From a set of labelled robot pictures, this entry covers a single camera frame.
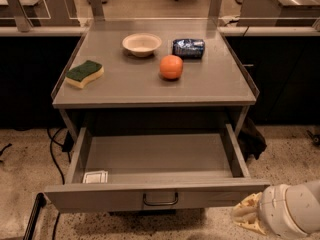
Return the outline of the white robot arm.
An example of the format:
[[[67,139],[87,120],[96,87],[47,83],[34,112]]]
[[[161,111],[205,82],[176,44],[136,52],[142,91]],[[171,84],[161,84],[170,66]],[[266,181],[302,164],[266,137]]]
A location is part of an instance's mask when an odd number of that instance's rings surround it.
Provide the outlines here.
[[[320,231],[320,180],[269,186],[232,210],[233,222],[261,235],[297,240]]]

